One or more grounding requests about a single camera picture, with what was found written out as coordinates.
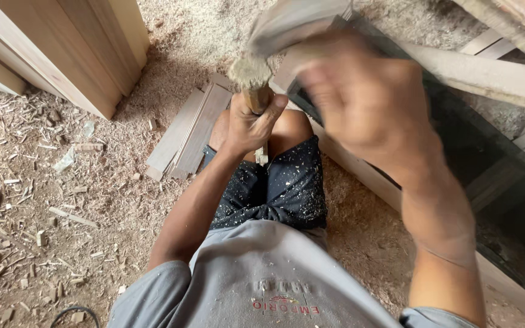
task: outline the leg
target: leg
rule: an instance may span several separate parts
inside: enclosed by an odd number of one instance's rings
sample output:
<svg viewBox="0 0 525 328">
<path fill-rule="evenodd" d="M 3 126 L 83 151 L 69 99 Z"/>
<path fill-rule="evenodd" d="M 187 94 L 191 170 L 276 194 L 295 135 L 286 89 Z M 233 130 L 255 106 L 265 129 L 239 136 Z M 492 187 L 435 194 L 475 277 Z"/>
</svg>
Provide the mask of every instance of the leg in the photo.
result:
<svg viewBox="0 0 525 328">
<path fill-rule="evenodd" d="M 208 145 L 204 148 L 204 167 L 214 158 L 228 136 L 230 111 L 223 111 L 214 127 Z M 254 152 L 247 154 L 230 178 L 210 225 L 210 230 L 235 227 L 252 216 L 249 209 L 263 205 L 266 200 L 266 172 L 254 163 Z"/>
<path fill-rule="evenodd" d="M 318 138 L 307 115 L 285 110 L 269 140 L 264 218 L 296 229 L 325 228 L 327 207 Z"/>
</svg>

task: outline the hand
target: hand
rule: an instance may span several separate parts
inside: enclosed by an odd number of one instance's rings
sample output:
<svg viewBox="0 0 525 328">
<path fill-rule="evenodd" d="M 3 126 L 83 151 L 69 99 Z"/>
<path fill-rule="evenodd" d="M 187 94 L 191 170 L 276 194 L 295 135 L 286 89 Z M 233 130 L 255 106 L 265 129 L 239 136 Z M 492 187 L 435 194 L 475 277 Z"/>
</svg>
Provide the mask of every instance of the hand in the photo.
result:
<svg viewBox="0 0 525 328">
<path fill-rule="evenodd" d="M 326 133 L 395 180 L 424 167 L 431 154 L 438 157 L 441 143 L 428 122 L 420 66 L 376 58 L 357 34 L 324 39 L 327 56 L 308 63 L 299 78 Z"/>
<path fill-rule="evenodd" d="M 230 126 L 225 146 L 243 156 L 264 146 L 288 102 L 287 96 L 276 94 L 265 112 L 258 116 L 246 106 L 242 93 L 234 94 L 230 103 Z"/>
</svg>

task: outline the black shorts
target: black shorts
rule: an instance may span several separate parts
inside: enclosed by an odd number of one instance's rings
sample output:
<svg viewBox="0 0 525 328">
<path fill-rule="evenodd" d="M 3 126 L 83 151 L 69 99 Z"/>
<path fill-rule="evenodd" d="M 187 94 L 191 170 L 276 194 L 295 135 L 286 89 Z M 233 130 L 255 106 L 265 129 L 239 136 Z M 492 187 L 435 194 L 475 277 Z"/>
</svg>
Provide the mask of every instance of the black shorts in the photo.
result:
<svg viewBox="0 0 525 328">
<path fill-rule="evenodd" d="M 230 178 L 210 230 L 275 220 L 297 230 L 325 228 L 327 207 L 316 135 L 265 166 L 243 160 Z M 216 152 L 204 147 L 204 168 Z"/>
</svg>

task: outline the person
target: person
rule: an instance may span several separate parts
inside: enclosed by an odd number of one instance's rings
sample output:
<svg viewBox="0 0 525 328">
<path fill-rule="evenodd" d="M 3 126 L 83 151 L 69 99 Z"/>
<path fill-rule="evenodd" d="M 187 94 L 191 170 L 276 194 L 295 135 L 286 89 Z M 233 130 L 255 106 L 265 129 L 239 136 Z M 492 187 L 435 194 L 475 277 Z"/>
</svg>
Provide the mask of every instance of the person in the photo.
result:
<svg viewBox="0 0 525 328">
<path fill-rule="evenodd" d="M 485 326 L 475 222 L 428 121 L 420 66 L 372 56 L 350 34 L 328 39 L 298 78 L 326 133 L 402 186 L 417 253 L 409 308 L 393 318 L 325 251 L 323 171 L 305 114 L 277 94 L 256 116 L 235 94 L 108 327 Z M 267 141 L 261 167 L 253 151 Z"/>
</svg>

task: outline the left hand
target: left hand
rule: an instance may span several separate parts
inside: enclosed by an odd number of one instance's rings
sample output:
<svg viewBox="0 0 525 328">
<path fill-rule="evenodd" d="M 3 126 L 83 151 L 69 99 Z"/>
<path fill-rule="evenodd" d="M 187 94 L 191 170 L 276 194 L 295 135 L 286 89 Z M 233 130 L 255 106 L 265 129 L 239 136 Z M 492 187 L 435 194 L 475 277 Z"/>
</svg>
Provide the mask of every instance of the left hand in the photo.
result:
<svg viewBox="0 0 525 328">
<path fill-rule="evenodd" d="M 288 102 L 287 96 L 275 94 L 265 112 L 258 116 L 246 106 L 242 93 L 234 94 L 230 103 L 230 127 L 226 146 L 242 155 L 264 146 Z"/>
</svg>

